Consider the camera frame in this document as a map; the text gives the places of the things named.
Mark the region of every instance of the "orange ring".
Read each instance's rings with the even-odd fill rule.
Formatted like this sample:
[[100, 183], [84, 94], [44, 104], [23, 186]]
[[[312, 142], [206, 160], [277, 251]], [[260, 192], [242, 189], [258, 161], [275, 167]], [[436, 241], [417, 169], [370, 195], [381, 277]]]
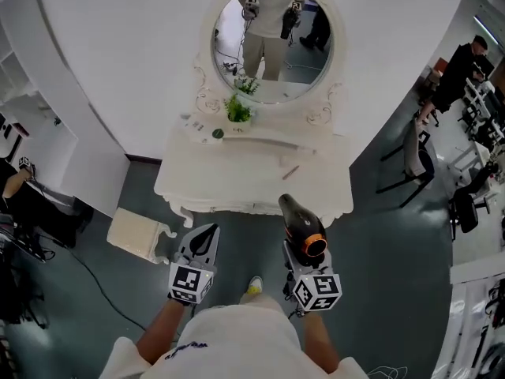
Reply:
[[328, 242], [326, 241], [326, 239], [323, 237], [323, 235], [321, 233], [316, 233], [315, 235], [311, 235], [311, 236], [308, 236], [304, 243], [303, 243], [303, 246], [301, 248], [301, 251], [303, 254], [305, 254], [306, 256], [308, 257], [317, 257], [319, 255], [321, 255], [323, 253], [323, 251], [321, 251], [321, 253], [315, 255], [315, 256], [311, 256], [309, 255], [308, 251], [309, 251], [309, 247], [314, 243], [314, 242], [318, 242], [318, 241], [323, 241], [324, 242], [324, 249], [327, 248], [328, 246]]

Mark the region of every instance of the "round mirror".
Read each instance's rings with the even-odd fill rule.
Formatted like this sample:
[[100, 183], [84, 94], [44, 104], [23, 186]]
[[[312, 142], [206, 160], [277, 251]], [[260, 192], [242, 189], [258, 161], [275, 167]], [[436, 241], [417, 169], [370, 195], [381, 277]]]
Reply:
[[215, 65], [226, 83], [259, 103], [305, 94], [331, 59], [331, 30], [314, 0], [231, 0], [214, 30]]

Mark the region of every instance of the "ornate mirror frame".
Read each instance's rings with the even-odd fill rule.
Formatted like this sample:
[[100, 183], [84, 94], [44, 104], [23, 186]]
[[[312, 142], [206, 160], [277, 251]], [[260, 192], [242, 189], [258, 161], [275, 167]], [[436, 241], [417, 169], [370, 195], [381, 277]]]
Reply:
[[[232, 88], [219, 73], [213, 52], [215, 24], [219, 15], [230, 1], [213, 0], [200, 29], [200, 52], [194, 62], [194, 69], [199, 81], [199, 88], [196, 94], [196, 108], [208, 114], [224, 113], [223, 100], [228, 99], [233, 93]], [[329, 112], [329, 118], [326, 114], [325, 118], [327, 118], [327, 121], [322, 123], [327, 123], [331, 119], [331, 112], [335, 110], [332, 107], [335, 94], [337, 90], [345, 87], [341, 77], [346, 57], [346, 32], [343, 20], [333, 0], [315, 1], [324, 9], [331, 26], [331, 51], [323, 73], [306, 93], [291, 101], [283, 103], [258, 103], [242, 96], [242, 101], [248, 101], [248, 105], [256, 108], [258, 111], [268, 111], [269, 113], [274, 111], [276, 114], [287, 112], [292, 114], [296, 110], [303, 111], [304, 114], [307, 114], [307, 111], [310, 111], [311, 114]]]

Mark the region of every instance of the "white wall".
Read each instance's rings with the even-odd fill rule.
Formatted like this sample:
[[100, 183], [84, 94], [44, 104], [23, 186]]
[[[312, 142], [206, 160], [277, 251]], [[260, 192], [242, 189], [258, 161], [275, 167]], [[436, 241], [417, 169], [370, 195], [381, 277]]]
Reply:
[[[335, 0], [345, 21], [347, 94], [335, 132], [354, 160], [391, 116], [441, 40], [459, 0]], [[130, 154], [163, 157], [194, 102], [192, 60], [211, 0], [43, 0], [77, 80]]]
[[434, 66], [439, 58], [444, 58], [449, 62], [458, 46], [471, 42], [475, 35], [483, 36], [488, 43], [488, 60], [495, 66], [499, 64], [503, 57], [501, 50], [473, 19], [475, 15], [482, 12], [483, 3], [483, 0], [461, 0], [447, 32], [428, 63], [430, 66]]

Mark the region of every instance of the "small potted plant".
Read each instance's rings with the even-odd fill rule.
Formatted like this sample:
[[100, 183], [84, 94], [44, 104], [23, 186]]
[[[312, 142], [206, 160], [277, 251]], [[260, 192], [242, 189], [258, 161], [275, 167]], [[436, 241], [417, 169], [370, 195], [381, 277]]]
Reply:
[[233, 94], [230, 99], [225, 99], [227, 124], [226, 129], [230, 133], [247, 133], [251, 130], [251, 108], [242, 104], [237, 94]]
[[256, 78], [248, 80], [247, 77], [241, 76], [235, 79], [235, 88], [241, 92], [247, 94], [248, 96], [254, 96], [254, 93], [260, 87], [260, 84], [256, 82]]

